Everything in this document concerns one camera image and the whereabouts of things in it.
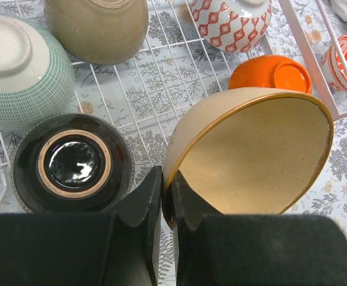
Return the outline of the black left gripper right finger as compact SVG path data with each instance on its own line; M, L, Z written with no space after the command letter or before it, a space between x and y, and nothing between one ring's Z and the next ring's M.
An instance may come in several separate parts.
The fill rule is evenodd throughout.
M328 217L222 214L181 173L171 200L177 285L347 285L347 240Z

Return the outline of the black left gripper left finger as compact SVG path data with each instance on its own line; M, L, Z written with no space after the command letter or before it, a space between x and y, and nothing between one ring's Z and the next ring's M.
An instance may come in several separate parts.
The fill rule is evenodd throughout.
M106 213L0 214L0 285L156 285L162 168Z

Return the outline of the black gold pattern bowl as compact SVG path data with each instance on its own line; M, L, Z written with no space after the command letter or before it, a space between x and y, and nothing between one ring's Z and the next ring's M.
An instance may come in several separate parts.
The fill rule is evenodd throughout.
M132 189L135 163L120 131L82 113L29 130L12 159L11 183L28 213L106 212Z

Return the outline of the cream bird pattern bowl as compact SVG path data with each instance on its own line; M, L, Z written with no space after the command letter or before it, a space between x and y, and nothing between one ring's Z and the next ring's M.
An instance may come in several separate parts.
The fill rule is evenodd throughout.
M170 188L179 173L221 213L283 213L321 173L333 136L332 115L312 95L253 87L212 94L191 107L171 134L164 219L173 226Z

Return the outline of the white wire dish rack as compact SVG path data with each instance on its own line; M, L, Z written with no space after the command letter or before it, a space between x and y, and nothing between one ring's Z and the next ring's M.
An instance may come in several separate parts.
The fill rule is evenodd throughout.
M149 30L140 51L115 66L72 59L76 85L68 110L101 117L125 135L136 162L136 182L161 164L177 123L199 100L225 90L235 67L273 53L304 63L279 1L266 38L245 54L219 51L201 39L188 1L149 1ZM293 213L347 219L347 94L333 93L341 118L335 123L332 156Z

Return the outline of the olive tan bowl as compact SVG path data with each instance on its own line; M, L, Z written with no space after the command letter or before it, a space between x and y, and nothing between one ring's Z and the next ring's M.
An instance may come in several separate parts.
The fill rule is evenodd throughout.
M132 58L148 30L148 3L142 0L43 2L46 23L75 57L113 65Z

